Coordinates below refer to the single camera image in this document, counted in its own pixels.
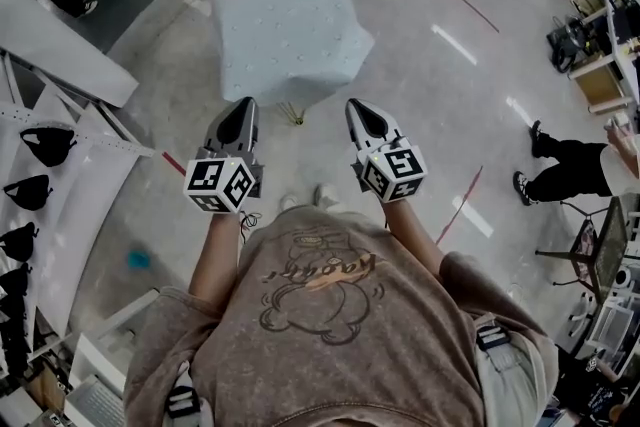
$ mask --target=cable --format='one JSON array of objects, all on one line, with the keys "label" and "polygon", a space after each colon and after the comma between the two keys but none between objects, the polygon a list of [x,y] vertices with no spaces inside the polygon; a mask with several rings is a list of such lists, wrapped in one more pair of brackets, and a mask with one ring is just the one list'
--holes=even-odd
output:
[{"label": "cable", "polygon": [[242,236],[242,244],[244,245],[247,243],[247,236],[244,232],[255,228],[258,225],[258,221],[262,219],[262,214],[260,212],[247,214],[244,210],[240,210],[240,213],[244,216],[240,221],[240,235]]}]

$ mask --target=white desk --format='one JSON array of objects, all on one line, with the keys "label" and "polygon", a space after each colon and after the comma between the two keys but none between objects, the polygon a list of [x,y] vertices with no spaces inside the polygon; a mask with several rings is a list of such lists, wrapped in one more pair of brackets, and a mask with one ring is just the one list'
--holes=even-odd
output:
[{"label": "white desk", "polygon": [[[616,107],[622,107],[630,104],[631,102],[636,102],[637,104],[640,103],[640,95],[638,93],[638,76],[636,73],[636,68],[633,65],[633,61],[637,58],[637,55],[627,54],[626,42],[622,44],[618,43],[618,37],[613,23],[615,6],[612,4],[611,0],[604,0],[604,2],[607,15],[607,26],[609,28],[609,39],[611,40],[611,53],[593,63],[589,63],[569,73],[569,78],[573,80],[589,72],[597,70],[602,66],[611,64],[614,61],[618,65],[620,73],[622,73],[622,77],[624,79],[621,82],[624,94],[623,96],[621,96],[620,98],[616,98],[615,100],[610,100],[608,102],[603,102],[601,104],[592,105],[591,107],[589,107],[589,112],[592,112],[594,114],[605,110],[614,109]],[[596,13],[587,17],[585,21],[591,22],[604,14],[605,10],[596,11]]]}]

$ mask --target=white shirt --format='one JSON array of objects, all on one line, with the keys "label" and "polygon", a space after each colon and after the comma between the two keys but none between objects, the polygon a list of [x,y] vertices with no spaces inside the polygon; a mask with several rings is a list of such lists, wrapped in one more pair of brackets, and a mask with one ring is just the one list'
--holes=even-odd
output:
[{"label": "white shirt", "polygon": [[[638,154],[640,135],[627,137],[625,142],[632,151],[635,151],[640,169],[640,155]],[[618,150],[610,144],[600,154],[600,165],[611,194],[614,196],[621,196],[627,192],[640,194],[640,180],[626,166]]]}]

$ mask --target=brown t-shirt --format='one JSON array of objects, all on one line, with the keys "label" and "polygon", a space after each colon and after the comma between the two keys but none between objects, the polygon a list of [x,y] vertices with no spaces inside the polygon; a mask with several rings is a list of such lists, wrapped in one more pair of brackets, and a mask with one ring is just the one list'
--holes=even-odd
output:
[{"label": "brown t-shirt", "polygon": [[176,289],[151,306],[129,369],[127,425],[160,426],[191,361],[216,426],[478,426],[473,318],[539,327],[464,257],[441,281],[360,215],[299,207],[256,231],[221,315]]}]

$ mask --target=table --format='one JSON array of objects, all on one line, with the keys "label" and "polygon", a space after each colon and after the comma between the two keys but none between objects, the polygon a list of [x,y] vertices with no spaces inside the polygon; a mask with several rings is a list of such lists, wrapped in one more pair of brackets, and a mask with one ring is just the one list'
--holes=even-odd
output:
[{"label": "table", "polygon": [[590,222],[589,218],[585,219],[578,233],[578,238],[570,251],[553,252],[536,250],[535,254],[571,261],[578,276],[577,264],[585,264],[589,270],[591,282],[589,283],[588,281],[578,278],[576,281],[570,283],[582,284],[593,293],[598,304],[602,305],[613,287],[616,274],[624,258],[624,251],[627,244],[627,228],[625,226],[620,199],[617,197],[611,198],[607,215],[602,225],[602,233],[596,237],[596,242],[591,254],[578,253],[577,244],[583,235],[585,225]]},{"label": "table", "polygon": [[571,73],[569,73],[569,78],[571,80],[576,79],[582,75],[585,75],[589,72],[597,70],[602,66],[606,66],[615,62],[620,69],[620,73],[625,80],[623,80],[623,90],[624,95],[620,98],[616,98],[614,100],[610,100],[607,102],[603,102],[601,104],[592,105],[589,107],[589,112],[594,114],[603,112],[606,110],[614,109],[616,107],[622,107],[628,105],[629,103],[635,101],[636,103],[640,103],[640,93],[638,92],[638,75],[636,71],[636,67],[634,65],[634,61],[637,58],[636,54],[627,54],[626,52],[626,41],[620,43],[618,41],[618,34],[616,32],[616,27],[614,23],[614,16],[616,14],[616,8],[613,5],[611,0],[604,0],[605,7],[593,13],[584,19],[584,22],[589,23],[606,14],[607,16],[607,26],[609,29],[609,39],[611,40],[611,53],[607,56],[604,56],[598,59],[595,62],[589,63],[585,66],[582,66]]}]

